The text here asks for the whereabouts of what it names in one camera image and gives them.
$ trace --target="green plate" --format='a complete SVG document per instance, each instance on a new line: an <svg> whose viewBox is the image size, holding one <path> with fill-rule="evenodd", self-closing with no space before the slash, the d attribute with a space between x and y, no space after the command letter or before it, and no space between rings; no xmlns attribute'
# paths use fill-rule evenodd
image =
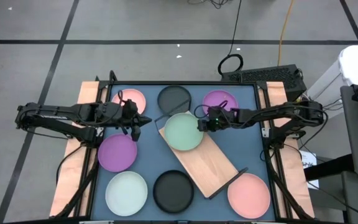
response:
<svg viewBox="0 0 358 224"><path fill-rule="evenodd" d="M165 123L165 139L172 148L187 151L197 147L203 140L203 132L197 129L197 118L189 113L173 115Z"/></svg>

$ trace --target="wooden board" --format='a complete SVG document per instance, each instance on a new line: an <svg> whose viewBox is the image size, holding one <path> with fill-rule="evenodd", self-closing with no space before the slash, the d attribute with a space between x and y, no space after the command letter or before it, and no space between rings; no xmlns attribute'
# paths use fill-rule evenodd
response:
<svg viewBox="0 0 358 224"><path fill-rule="evenodd" d="M271 106L280 105L287 102L285 95L285 89L282 82L267 82L267 92ZM259 98L261 99L261 106L265 108L264 94L262 90L259 90ZM290 119L280 118L275 119L274 125L281 127L287 123ZM269 122L265 122L265 127L269 127ZM293 146L298 149L298 143L295 139L287 139L285 144ZM283 164L283 170L285 175L285 181L287 183L287 189L294 196L295 200L303 208L303 210L310 216L314 217L313 206L311 204L308 186L306 183L305 173L303 172L303 165L300 159L299 153L288 146L284 146L280 151ZM272 163L274 168L277 168L276 161L273 158ZM278 207L280 209L281 217L285 218L285 206L283 201L283 195L280 189L276 185L276 192L278 198ZM292 210L293 218L298 218L296 213Z"/></svg>
<svg viewBox="0 0 358 224"><path fill-rule="evenodd" d="M160 134L166 140L164 128L160 129ZM202 142L190 151L170 149L204 197L211 196L238 174L237 169L207 133L204 133Z"/></svg>
<svg viewBox="0 0 358 224"><path fill-rule="evenodd" d="M99 82L83 82L81 85L80 94L78 96L77 103L93 103L95 102L96 95L98 93ZM65 155L74 151L80 142L76 139L69 139L65 150ZM60 169L59 181L56 186L55 196L53 198L52 207L50 209L50 216L57 215L70 201L74 193L77 191L80 183L82 167L85 159L85 147L78 152L70 156L62 165ZM93 159L96 154L96 150L93 149L90 159L90 166L93 163ZM80 215L85 215L86 205L88 203L89 187L84 192L83 201L81 203Z"/></svg>

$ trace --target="plate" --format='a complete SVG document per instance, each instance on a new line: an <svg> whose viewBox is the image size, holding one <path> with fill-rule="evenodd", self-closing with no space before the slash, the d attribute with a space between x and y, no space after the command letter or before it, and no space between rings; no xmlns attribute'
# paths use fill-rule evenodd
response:
<svg viewBox="0 0 358 224"><path fill-rule="evenodd" d="M230 184L227 197L233 210L244 218L259 218L270 205L269 189L254 174L242 174Z"/></svg>
<svg viewBox="0 0 358 224"><path fill-rule="evenodd" d="M188 151L203 140L203 132L197 129L198 119L189 113L177 113L165 123L165 139L172 148Z"/></svg>
<svg viewBox="0 0 358 224"><path fill-rule="evenodd" d="M137 146L131 137L125 134L113 134L100 145L98 159L106 170L120 172L134 163L136 154Z"/></svg>
<svg viewBox="0 0 358 224"><path fill-rule="evenodd" d="M220 105L223 101L227 100L227 105L224 107L225 110L230 111L231 108L238 108L239 104L232 94L225 90L213 90L205 95L203 104L208 106ZM205 114L208 113L208 107L203 106Z"/></svg>
<svg viewBox="0 0 358 224"><path fill-rule="evenodd" d="M158 94L157 103L164 114L173 116L177 113L187 112L190 109L191 95L189 91L182 86L171 85L161 90Z"/></svg>
<svg viewBox="0 0 358 224"><path fill-rule="evenodd" d="M106 188L106 203L116 215L126 217L137 213L147 199L147 184L135 172L125 171L114 176Z"/></svg>
<svg viewBox="0 0 358 224"><path fill-rule="evenodd" d="M169 170L155 181L153 197L157 206L164 212L179 213L186 210L193 201L193 184L185 173Z"/></svg>
<svg viewBox="0 0 358 224"><path fill-rule="evenodd" d="M131 99L133 102L136 103L137 112L142 114L144 109L146 108L146 98L144 97L143 93L139 90L135 89L125 89L122 91L122 99L128 100ZM119 103L118 93L114 95L111 100L113 103Z"/></svg>

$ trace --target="table frame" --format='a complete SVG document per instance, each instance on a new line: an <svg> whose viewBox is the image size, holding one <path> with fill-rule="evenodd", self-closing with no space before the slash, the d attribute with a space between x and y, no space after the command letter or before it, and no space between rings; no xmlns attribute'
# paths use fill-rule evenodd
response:
<svg viewBox="0 0 358 224"><path fill-rule="evenodd" d="M115 84L121 84L121 85L247 85L247 86L253 86L254 90L255 90L255 103L257 105L257 109L261 109L264 108L266 106L274 106L274 105L279 105L282 104L284 102L287 101L287 98L285 96L285 91L284 91L284 87L283 87L283 83L281 82L250 82L250 83L233 83L233 82L187 82L187 81L117 81L116 77L113 75L110 76L110 80L109 81L99 81L98 77L96 77L96 81L99 82L97 84L97 93L96 93L96 101L110 101L110 93L111 93L111 88L115 85ZM95 82L83 82L83 86L81 87L81 92L82 92L82 88L84 87L84 84L92 84L93 86L95 85ZM273 96L274 98L276 97L274 93L275 90L272 90L269 88L272 87L272 89L274 88L279 88L280 90L280 94L281 96L278 97L279 100L276 100L272 103L270 103L270 96ZM289 119L286 118L282 118L282 119L276 119L275 121L265 121L264 123L261 123L261 127L273 127L273 126L281 126L283 124L285 124ZM294 147L297 147L297 143L296 140L294 139L287 139L286 141L287 144L292 145ZM288 161L292 160L294 158L294 155L299 157L298 153L293 151L292 149L282 149L283 152L285 153L280 153L280 151L278 151L278 153L275 154L275 157L272 159L272 163L274 166L274 169L278 171L278 174L280 176L280 179L282 180L282 182L286 184L286 182L288 182L288 180L290 180L291 182L294 182L295 179L291 179L288 178L288 175L284 173L284 163L283 161ZM268 152L265 151L265 156L269 156L270 153L272 152ZM81 179L80 182L83 181L83 179L86 177L86 174L89 172L90 170L90 164L93 163L93 161L96 158L96 150L95 149L87 149L85 152L85 156L83 157L83 164L82 164L82 170L81 170ZM296 162L296 164L291 164L291 166L296 166L297 170L299 171L300 167L302 167L301 165L301 161L300 159ZM320 223L318 221L314 221L314 220L298 220L296 219L296 215L293 213L293 210L291 210L287 200L285 198L283 198L280 190L278 189L276 183L273 181L273 179L271 178L271 170L269 169L269 167L267 167L267 172L268 172L268 176L269 176L269 187L270 187L270 191L272 193L272 203L273 203L273 210L275 213L275 218L277 221L285 221L287 223L292 223L292 222L296 222L296 223ZM302 182L303 179L305 179L304 173L303 173L303 167L301 168L301 181L298 181L298 178L295 180L297 182ZM49 220L34 220L34 221L27 221L27 222L19 222L19 223L78 223L81 221L87 221L90 220L90 214L92 212L92 205L93 205L93 195L94 195L94 191L95 191L95 185L96 185L96 178L90 183L90 186L88 186L86 192L83 194L82 199L80 200L80 202L77 204L77 208L74 209L74 213L71 212L70 216L68 218L55 218L55 219L49 219ZM294 193L294 191L298 191L296 194L298 194L298 200L297 202L311 215L314 216L313 214L313 208L311 207L311 201L310 201L310 196L308 195L308 191L307 191L307 185L306 182L301 186L302 189L306 188L306 193L302 192L299 194L300 190L299 189L294 189L294 188L289 188L289 191ZM53 205L52 205L52 209L51 209L51 215L53 215L53 208L56 207L56 204L64 204L67 203L63 203L59 200L57 201L53 201ZM120 223L129 223L129 221L119 221Z"/></svg>

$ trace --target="blue table surface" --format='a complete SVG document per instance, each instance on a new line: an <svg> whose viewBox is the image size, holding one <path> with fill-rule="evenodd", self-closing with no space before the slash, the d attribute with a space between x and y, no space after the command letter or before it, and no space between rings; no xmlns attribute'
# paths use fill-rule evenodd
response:
<svg viewBox="0 0 358 224"><path fill-rule="evenodd" d="M111 98L126 88L135 88L141 91L146 98L144 115L156 119L163 115L157 104L157 96L166 85L114 85ZM202 104L204 96L212 90L226 90L234 95L240 108L256 110L255 91L253 86L226 86L226 85L183 85L191 94L191 112L197 105ZM202 109L197 111L201 116ZM167 118L160 120L158 128L162 128ZM137 142L137 158L133 165L128 168L140 174L146 181L148 197L143 208L129 217L120 217L108 209L105 200L106 187L109 181L117 174L99 168L98 179L93 202L92 220L193 220L193 221L228 221L246 220L238 215L230 206L227 199L227 189L220 192L212 200L204 198L203 194L195 185L195 195L192 204L181 213L169 214L158 208L153 199L153 185L157 177L167 170L180 170L186 172L179 160L173 154L167 143L158 134L151 122L141 127L142 134ZM121 130L107 128L105 137L121 133ZM226 129L215 133L209 133L214 142L219 146L226 157L232 162L237 170L248 167L247 172L260 177L269 186L267 168L265 162L259 159L262 147L260 125L246 129ZM258 220L274 220L272 203L267 212Z"/></svg>

